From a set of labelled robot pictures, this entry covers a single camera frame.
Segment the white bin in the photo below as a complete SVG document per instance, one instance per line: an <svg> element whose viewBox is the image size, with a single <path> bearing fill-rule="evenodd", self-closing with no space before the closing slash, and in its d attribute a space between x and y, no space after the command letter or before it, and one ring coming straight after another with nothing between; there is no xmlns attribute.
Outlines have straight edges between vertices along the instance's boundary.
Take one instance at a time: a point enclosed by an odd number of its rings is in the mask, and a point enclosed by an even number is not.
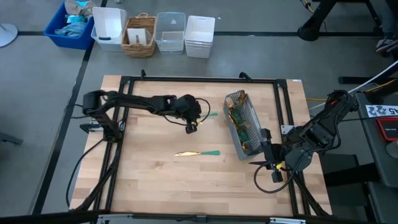
<svg viewBox="0 0 398 224"><path fill-rule="evenodd" d="M127 12L123 9L93 7L95 26L91 38L104 51L122 52L122 31L127 21Z"/></svg>
<svg viewBox="0 0 398 224"><path fill-rule="evenodd" d="M188 17L184 37L188 57L210 58L215 22L212 17Z"/></svg>
<svg viewBox="0 0 398 224"><path fill-rule="evenodd" d="M155 41L161 54L182 54L184 52L184 34L184 13L158 13L155 25Z"/></svg>

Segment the green handle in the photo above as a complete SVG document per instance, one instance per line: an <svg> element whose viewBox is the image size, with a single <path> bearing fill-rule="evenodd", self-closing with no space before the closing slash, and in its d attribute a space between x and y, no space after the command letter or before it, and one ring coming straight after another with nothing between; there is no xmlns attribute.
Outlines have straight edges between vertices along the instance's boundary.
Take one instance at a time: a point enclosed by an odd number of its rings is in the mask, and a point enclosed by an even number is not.
<svg viewBox="0 0 398 224"><path fill-rule="evenodd" d="M217 151L210 151L210 152L201 152L200 154L202 155L216 155L218 156L220 154L219 150Z"/></svg>

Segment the wire basket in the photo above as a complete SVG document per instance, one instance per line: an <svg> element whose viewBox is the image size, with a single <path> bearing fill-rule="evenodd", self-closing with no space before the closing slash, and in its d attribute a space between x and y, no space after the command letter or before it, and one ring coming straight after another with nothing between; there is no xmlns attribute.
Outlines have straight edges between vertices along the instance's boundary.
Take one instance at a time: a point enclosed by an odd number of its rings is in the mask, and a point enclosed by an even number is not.
<svg viewBox="0 0 398 224"><path fill-rule="evenodd" d="M243 103L235 104L233 109L229 109L228 101L237 102L239 97L243 97ZM242 122L234 122L229 114L234 111ZM271 144L271 134L267 129L261 129L259 119L248 94L243 90L231 93L224 100L224 114L227 119L229 130L231 131L232 140L234 142L236 153L239 159L259 154L264 151L264 146ZM242 133L248 139L242 141Z"/></svg>
<svg viewBox="0 0 398 224"><path fill-rule="evenodd" d="M148 16L147 13L141 13L138 16L130 17L123 30L122 37L122 49L124 53L132 57L150 57L154 54L156 43L155 43L155 16ZM130 44L127 36L128 28L144 28L149 31L152 35L150 42L147 45L142 44Z"/></svg>

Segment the wicker basket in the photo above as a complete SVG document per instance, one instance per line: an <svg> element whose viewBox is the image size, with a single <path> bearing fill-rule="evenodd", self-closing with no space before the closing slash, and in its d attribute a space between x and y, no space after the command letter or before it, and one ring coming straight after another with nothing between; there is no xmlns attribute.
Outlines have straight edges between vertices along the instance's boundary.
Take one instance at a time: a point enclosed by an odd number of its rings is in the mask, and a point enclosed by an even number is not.
<svg viewBox="0 0 398 224"><path fill-rule="evenodd" d="M132 57L150 57L154 54L155 43L155 16L148 16L146 13L141 13L136 17L130 17L123 30L122 49ZM127 28L145 28L152 38L148 45L142 44L129 44L129 37L127 36Z"/></svg>

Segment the red device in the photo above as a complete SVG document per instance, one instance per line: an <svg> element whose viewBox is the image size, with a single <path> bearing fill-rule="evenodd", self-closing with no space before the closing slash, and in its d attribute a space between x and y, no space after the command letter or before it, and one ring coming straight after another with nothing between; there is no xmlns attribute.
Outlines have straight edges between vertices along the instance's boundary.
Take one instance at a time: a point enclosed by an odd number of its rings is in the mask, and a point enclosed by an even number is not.
<svg viewBox="0 0 398 224"><path fill-rule="evenodd" d="M398 118L378 118L375 122L385 141L398 140Z"/></svg>

